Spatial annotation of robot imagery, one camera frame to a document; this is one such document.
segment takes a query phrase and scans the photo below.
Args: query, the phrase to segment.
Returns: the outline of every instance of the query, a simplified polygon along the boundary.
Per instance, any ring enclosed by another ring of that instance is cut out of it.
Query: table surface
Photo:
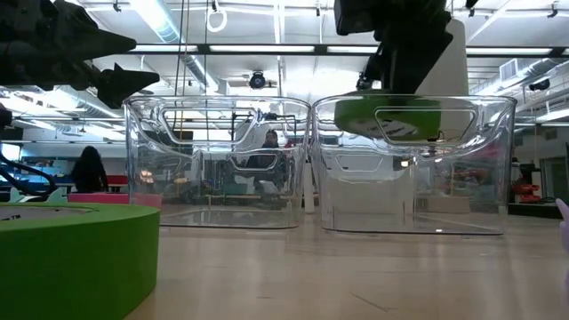
[[[561,320],[559,223],[505,236],[161,228],[156,289],[126,320]]]

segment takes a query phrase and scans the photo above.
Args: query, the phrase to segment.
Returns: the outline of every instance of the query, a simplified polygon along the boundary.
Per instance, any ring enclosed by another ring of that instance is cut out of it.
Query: green round object
[[[351,92],[358,99],[336,102],[334,123],[342,131],[367,138],[421,141],[437,138],[442,111],[437,100],[381,91]]]
[[[14,219],[0,221],[0,319],[122,319],[156,285],[156,208],[37,203],[0,210]]]

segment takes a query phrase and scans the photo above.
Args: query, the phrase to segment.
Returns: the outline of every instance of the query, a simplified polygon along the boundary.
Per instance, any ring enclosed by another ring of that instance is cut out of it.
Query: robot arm
[[[467,8],[476,2],[467,0]],[[336,0],[338,35],[373,31],[381,43],[357,89],[371,89],[373,80],[381,80],[391,93],[415,93],[453,40],[445,30],[451,20],[445,4],[445,0]]]
[[[98,89],[110,108],[159,81],[152,72],[115,65],[100,71],[90,60],[127,52],[136,41],[100,30],[85,9],[63,0],[0,0],[0,85],[37,85],[50,91],[69,84]]]

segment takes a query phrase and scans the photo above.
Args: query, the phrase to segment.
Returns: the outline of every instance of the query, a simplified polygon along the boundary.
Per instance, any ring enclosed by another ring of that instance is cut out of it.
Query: pink object
[[[81,204],[129,204],[128,194],[69,194],[70,203]],[[162,207],[162,195],[135,194],[133,204],[146,205],[160,209]]]
[[[127,194],[68,194],[70,203],[81,204],[128,204]]]

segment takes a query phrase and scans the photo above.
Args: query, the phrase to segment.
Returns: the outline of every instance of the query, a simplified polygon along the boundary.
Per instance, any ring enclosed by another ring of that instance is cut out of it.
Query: cable
[[[43,192],[34,191],[34,190],[29,189],[28,187],[21,185],[16,179],[13,178],[13,176],[11,176],[8,172],[6,172],[6,170],[4,170],[3,168],[0,168],[0,175],[2,175],[16,189],[18,189],[19,191],[21,191],[27,195],[48,197],[53,191],[55,191],[55,189],[57,189],[57,186],[55,185],[55,181],[53,180],[52,176],[50,176],[47,173],[41,172],[37,169],[34,169],[34,168],[29,167],[29,166],[24,165],[24,164],[17,164],[15,162],[12,162],[12,161],[8,160],[2,154],[2,152],[0,152],[0,161],[5,163],[5,164],[8,164],[8,166],[10,166],[12,168],[18,168],[21,170],[32,172],[38,176],[45,178],[47,180],[47,182],[49,182],[50,185],[49,185],[47,191],[43,191]]]
[[[5,126],[10,125],[11,123],[12,123],[12,112],[9,111],[8,109],[6,109],[2,105],[2,103],[0,103],[0,144],[2,141],[2,132],[4,131]],[[43,173],[43,172],[41,172],[37,169],[31,168],[31,167],[28,167],[27,165],[17,164],[17,163],[14,163],[14,162],[8,160],[2,154],[2,150],[0,150],[0,162],[7,164],[11,168],[18,168],[21,170],[32,172],[36,175],[39,175],[39,176],[47,179],[47,182],[49,182],[49,184],[50,184],[47,191],[38,192],[38,191],[31,190],[31,189],[21,185],[6,170],[4,170],[3,168],[0,168],[0,175],[3,176],[8,182],[10,182],[14,187],[16,187],[16,189],[18,189],[19,191],[21,191],[27,195],[48,197],[57,188],[57,186],[55,186],[55,181],[53,180],[53,178],[49,174]]]

